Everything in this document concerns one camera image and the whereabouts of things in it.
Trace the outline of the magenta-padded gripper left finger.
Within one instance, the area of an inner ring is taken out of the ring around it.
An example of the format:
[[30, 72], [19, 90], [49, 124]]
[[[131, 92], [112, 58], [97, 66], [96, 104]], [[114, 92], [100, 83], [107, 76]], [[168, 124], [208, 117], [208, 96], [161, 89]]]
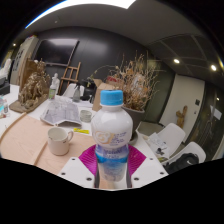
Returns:
[[98, 188], [100, 177], [95, 146], [86, 149], [79, 157], [71, 157], [58, 176], [84, 188]]

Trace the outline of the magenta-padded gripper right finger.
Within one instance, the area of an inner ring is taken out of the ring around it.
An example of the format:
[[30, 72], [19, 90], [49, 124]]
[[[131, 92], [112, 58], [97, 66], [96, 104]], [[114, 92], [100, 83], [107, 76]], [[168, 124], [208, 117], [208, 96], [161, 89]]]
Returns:
[[147, 157], [134, 146], [129, 146], [126, 174], [128, 188], [140, 188], [167, 175], [155, 157]]

